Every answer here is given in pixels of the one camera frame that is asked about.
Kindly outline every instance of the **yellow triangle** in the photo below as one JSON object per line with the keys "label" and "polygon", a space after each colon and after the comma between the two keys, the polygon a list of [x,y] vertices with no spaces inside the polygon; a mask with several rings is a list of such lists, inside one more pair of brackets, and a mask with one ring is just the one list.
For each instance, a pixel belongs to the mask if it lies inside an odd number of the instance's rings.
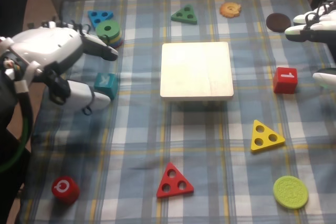
{"label": "yellow triangle", "polygon": [[251,140],[251,152],[258,152],[273,148],[285,142],[283,136],[271,130],[269,127],[254,120]]}

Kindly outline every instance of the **blue cube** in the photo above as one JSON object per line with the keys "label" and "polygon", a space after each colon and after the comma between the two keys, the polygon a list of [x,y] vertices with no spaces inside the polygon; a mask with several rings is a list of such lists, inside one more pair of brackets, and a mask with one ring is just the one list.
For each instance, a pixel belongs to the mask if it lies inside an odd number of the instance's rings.
{"label": "blue cube", "polygon": [[106,94],[113,100],[118,91],[118,79],[113,73],[98,73],[94,85],[95,90]]}

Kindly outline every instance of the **red block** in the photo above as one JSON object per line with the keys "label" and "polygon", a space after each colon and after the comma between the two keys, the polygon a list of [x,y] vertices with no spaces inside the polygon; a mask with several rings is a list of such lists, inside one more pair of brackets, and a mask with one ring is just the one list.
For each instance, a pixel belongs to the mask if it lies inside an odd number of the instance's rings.
{"label": "red block", "polygon": [[277,68],[273,78],[274,93],[294,94],[298,84],[296,68]]}
{"label": "red block", "polygon": [[52,185],[51,191],[57,199],[69,205],[74,203],[79,196],[78,185],[68,176],[57,178]]}
{"label": "red block", "polygon": [[[185,185],[183,189],[180,187],[181,183],[184,183]],[[194,187],[188,182],[188,180],[186,180],[186,178],[179,172],[179,170],[176,169],[172,163],[168,163],[157,190],[156,197],[165,198],[193,193]]]}

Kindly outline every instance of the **wooden platform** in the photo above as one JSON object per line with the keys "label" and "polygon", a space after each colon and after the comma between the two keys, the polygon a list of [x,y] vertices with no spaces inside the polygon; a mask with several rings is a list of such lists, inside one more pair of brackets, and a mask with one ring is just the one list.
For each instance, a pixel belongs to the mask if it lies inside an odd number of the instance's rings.
{"label": "wooden platform", "polygon": [[227,42],[162,46],[160,95],[168,101],[221,101],[233,96]]}

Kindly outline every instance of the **plaid tablecloth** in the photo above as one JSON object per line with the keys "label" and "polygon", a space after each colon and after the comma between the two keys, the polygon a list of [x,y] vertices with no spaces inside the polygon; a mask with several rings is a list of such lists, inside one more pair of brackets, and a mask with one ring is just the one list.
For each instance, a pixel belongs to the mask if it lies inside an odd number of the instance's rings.
{"label": "plaid tablecloth", "polygon": [[[241,3],[240,16],[222,17],[223,2]],[[170,20],[186,4],[197,25]],[[92,9],[114,11],[125,39],[119,60],[85,55],[67,76],[93,86],[97,72],[117,73],[119,94],[92,116],[53,109],[44,97],[22,223],[336,223],[335,96],[312,78],[333,65],[330,53],[323,44],[290,42],[265,24],[271,13],[293,19],[309,11],[307,0],[86,1],[66,4],[65,19],[89,24]],[[229,43],[235,94],[218,111],[182,111],[160,99],[162,44],[199,41]],[[296,94],[273,93],[279,66],[297,68]],[[286,145],[252,155],[254,119]],[[168,162],[193,184],[193,196],[156,198]],[[61,175],[80,187],[70,207],[51,193]],[[307,185],[304,208],[276,203],[272,187],[283,175]]]}

